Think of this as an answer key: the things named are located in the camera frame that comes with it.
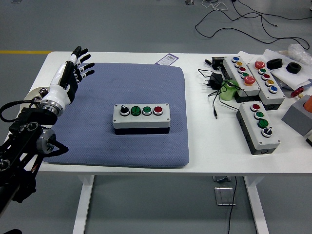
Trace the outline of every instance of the white table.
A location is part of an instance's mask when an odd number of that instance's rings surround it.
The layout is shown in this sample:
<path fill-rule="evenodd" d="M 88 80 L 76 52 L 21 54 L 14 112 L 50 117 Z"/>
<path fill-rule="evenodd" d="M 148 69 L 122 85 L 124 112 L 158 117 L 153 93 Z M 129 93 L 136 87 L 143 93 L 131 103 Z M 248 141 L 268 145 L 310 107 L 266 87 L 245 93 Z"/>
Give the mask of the white table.
<path fill-rule="evenodd" d="M 70 54 L 71 52 L 50 53 L 34 81 L 31 91 L 39 87 L 48 87 L 55 72 L 69 58 Z M 91 52 L 90 54 L 91 58 L 88 62 L 142 64 L 155 64 L 166 55 L 159 53 L 105 52 Z M 198 69 L 210 70 L 210 67 L 204 62 L 205 59 L 211 60 L 211 57 L 229 55 L 174 55 L 179 57 L 179 59 L 172 66 L 180 67 L 185 76 L 190 162 L 183 168 L 176 169 L 53 165 L 43 163 L 40 168 L 41 173 L 72 173 L 79 175 L 83 182 L 74 233 L 84 232 L 94 175 L 178 173 L 207 176 L 244 176 L 257 231 L 259 234 L 266 234 L 269 232 L 256 184 L 261 181 L 263 176 L 268 175 L 306 176 L 312 174 L 311 146 L 305 142 L 306 138 L 281 121 L 285 112 L 296 101 L 295 98 L 286 98 L 278 110 L 269 111 L 270 119 L 275 127 L 275 132 L 280 137 L 281 144 L 273 154 L 253 156 L 236 119 L 236 111 L 221 106 L 219 101 L 216 100 L 215 107 L 218 112 L 218 119 L 215 119 L 212 109 L 213 97 L 207 98 L 207 95 L 212 90 L 203 85 L 205 78 L 197 71 Z M 245 62 L 256 61 L 259 57 L 259 55 L 249 56 L 245 53 L 240 53 L 240 55 Z M 230 101 L 229 104 L 239 107 L 239 103 L 236 103 L 234 100 Z"/>

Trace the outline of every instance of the blue mat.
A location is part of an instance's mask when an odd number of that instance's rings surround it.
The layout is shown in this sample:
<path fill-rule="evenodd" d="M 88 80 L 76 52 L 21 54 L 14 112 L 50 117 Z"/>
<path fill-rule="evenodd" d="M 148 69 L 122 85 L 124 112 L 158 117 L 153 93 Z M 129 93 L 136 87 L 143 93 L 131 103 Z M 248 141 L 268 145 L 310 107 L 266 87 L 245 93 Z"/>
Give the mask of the blue mat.
<path fill-rule="evenodd" d="M 98 63 L 53 130 L 69 152 L 45 158 L 58 164 L 173 168 L 189 162 L 184 75 L 180 68 Z M 168 103 L 169 134 L 115 135 L 115 104 Z"/>

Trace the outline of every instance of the yellow floor line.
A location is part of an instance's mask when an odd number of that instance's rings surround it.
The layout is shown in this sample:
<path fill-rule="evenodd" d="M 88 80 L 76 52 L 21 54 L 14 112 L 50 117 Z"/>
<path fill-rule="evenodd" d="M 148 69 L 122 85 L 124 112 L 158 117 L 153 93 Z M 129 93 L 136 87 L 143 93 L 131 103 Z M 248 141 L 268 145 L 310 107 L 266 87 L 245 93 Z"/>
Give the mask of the yellow floor line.
<path fill-rule="evenodd" d="M 28 51 L 28 50 L 0 50 L 0 54 L 15 55 L 47 55 L 52 51 Z"/>

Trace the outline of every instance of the robotic arm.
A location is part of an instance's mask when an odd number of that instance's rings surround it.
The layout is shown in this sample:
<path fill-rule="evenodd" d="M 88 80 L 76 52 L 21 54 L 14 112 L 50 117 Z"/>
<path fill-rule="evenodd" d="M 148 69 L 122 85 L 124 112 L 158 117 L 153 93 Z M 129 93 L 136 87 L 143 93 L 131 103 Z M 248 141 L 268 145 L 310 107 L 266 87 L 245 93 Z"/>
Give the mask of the robotic arm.
<path fill-rule="evenodd" d="M 78 46 L 53 77 L 50 91 L 41 89 L 41 98 L 15 101 L 0 108 L 1 120 L 13 123 L 9 127 L 9 138 L 0 146 L 0 216 L 11 200 L 22 203 L 36 191 L 35 177 L 44 157 L 59 156 L 68 151 L 56 140 L 55 132 L 43 125 L 56 123 L 66 105 L 74 101 L 78 83 L 94 73 L 94 70 L 86 71 L 94 63 L 81 65 L 91 57 L 85 55 L 87 52 L 88 49 L 81 50 Z M 7 120 L 2 116 L 4 110 L 22 103 L 30 106 L 23 108 L 16 119 Z M 26 171 L 24 167 L 35 155 L 32 169 Z"/>

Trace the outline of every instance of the white label sticker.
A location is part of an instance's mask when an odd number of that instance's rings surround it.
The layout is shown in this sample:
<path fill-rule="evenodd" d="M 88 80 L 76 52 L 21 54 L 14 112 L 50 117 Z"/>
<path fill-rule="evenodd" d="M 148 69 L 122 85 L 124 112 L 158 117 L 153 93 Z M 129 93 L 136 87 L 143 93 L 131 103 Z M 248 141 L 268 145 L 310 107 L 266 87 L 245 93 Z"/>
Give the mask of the white label sticker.
<path fill-rule="evenodd" d="M 170 66 L 171 64 L 173 64 L 178 59 L 179 58 L 177 56 L 174 56 L 172 54 L 167 54 L 165 57 L 163 57 L 161 60 L 159 60 L 155 64 Z"/>

